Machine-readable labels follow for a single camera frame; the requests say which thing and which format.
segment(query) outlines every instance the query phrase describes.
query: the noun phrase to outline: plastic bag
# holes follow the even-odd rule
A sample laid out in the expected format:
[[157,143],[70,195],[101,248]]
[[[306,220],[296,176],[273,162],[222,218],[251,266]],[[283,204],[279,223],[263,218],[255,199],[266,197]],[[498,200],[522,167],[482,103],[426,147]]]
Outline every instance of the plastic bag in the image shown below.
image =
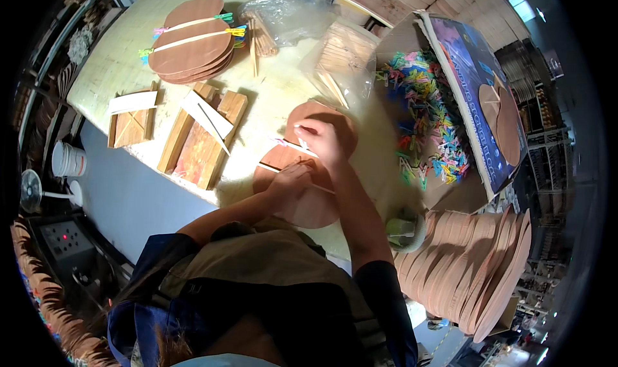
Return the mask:
[[296,46],[301,38],[319,38],[334,21],[332,0],[251,0],[239,7],[242,19],[258,15],[277,47]]
[[361,31],[334,22],[298,68],[326,99],[338,107],[350,108],[369,98],[375,78],[376,46]]

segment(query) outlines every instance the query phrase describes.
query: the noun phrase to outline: white paper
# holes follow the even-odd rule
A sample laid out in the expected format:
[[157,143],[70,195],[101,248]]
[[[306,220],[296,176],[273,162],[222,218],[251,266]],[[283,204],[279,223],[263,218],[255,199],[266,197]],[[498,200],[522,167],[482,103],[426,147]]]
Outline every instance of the white paper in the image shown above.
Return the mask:
[[211,135],[212,132],[214,132],[211,126],[212,123],[221,139],[225,139],[226,136],[232,131],[232,128],[234,128],[234,125],[231,124],[228,119],[221,116],[219,112],[212,108],[195,91],[191,91],[184,99],[181,100],[181,107]]
[[126,94],[109,101],[108,114],[155,108],[157,91]]

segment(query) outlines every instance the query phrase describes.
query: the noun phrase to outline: bundle of wooden sticks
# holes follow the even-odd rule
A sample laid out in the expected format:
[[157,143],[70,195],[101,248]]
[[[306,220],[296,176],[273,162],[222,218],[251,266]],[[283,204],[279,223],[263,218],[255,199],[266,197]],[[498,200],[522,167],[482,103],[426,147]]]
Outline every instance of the bundle of wooden sticks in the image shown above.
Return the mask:
[[365,69],[376,45],[359,32],[334,22],[324,35],[318,64],[329,72],[360,72]]
[[273,37],[268,32],[259,14],[256,12],[245,12],[243,14],[243,19],[247,21],[247,28],[249,29],[249,35],[252,41],[255,40],[255,54],[260,57],[276,55],[279,49],[275,45]]

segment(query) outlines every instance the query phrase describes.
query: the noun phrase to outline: black arm sleeve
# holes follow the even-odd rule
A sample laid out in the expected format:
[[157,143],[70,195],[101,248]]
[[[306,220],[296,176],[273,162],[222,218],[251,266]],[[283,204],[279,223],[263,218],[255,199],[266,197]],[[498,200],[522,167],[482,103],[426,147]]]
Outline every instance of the black arm sleeve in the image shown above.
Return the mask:
[[356,272],[354,280],[382,326],[395,365],[415,367],[418,360],[417,340],[395,267],[386,261],[372,261]]

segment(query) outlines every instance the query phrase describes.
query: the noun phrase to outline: apron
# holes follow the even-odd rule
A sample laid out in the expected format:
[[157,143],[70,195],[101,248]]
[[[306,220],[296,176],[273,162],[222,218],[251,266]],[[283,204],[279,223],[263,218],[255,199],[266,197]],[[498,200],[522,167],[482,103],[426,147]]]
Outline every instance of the apron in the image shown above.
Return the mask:
[[257,233],[257,230],[267,230],[267,227],[258,225],[252,229],[233,222],[218,229],[212,235],[213,241],[170,269],[159,286],[160,295],[153,296],[153,303],[168,305],[192,278],[272,286],[334,284],[343,290],[349,301],[353,322],[368,359],[375,367],[394,366],[384,332],[359,287],[343,269],[325,258],[321,247],[303,233],[283,229]]

